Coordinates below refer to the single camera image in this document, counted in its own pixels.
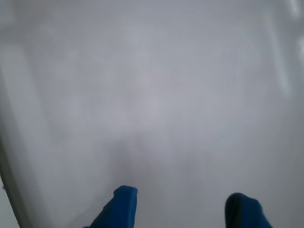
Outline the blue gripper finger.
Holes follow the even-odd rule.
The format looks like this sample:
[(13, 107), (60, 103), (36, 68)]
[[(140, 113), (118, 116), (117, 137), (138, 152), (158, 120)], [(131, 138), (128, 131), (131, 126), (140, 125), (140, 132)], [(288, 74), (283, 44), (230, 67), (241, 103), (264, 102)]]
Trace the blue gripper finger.
[(225, 203), (227, 228), (271, 228), (258, 200), (242, 193), (231, 194)]
[(138, 189), (120, 186), (112, 199), (94, 219), (90, 228), (133, 228), (137, 208)]

